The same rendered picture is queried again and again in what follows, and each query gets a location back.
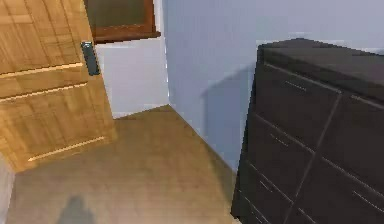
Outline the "brown framed window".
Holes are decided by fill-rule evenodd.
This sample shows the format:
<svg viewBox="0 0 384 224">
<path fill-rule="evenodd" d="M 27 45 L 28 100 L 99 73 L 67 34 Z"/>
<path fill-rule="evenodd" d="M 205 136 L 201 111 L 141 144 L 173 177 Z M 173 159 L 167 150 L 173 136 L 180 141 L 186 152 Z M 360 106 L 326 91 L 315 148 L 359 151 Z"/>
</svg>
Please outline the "brown framed window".
<svg viewBox="0 0 384 224">
<path fill-rule="evenodd" d="M 155 0 L 84 0 L 96 44 L 157 38 Z"/>
</svg>

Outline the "dark brown chest of drawers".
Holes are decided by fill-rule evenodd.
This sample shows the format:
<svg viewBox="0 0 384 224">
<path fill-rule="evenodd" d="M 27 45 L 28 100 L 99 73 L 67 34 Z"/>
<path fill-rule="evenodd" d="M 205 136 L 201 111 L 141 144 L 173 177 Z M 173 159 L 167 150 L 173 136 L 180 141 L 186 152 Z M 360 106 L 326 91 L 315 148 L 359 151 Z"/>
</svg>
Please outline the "dark brown chest of drawers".
<svg viewBox="0 0 384 224">
<path fill-rule="evenodd" d="M 261 44 L 233 192 L 241 224 L 384 224 L 384 52 Z"/>
</svg>

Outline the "light wooden room door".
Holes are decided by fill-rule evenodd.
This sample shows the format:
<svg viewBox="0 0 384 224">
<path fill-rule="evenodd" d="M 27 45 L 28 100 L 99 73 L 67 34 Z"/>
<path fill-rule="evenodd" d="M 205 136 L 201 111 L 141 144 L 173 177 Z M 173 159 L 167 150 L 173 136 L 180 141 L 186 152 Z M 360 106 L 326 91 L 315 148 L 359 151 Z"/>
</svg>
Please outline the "light wooden room door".
<svg viewBox="0 0 384 224">
<path fill-rule="evenodd" d="M 117 137 L 84 0 L 0 0 L 0 154 L 14 172 Z"/>
</svg>

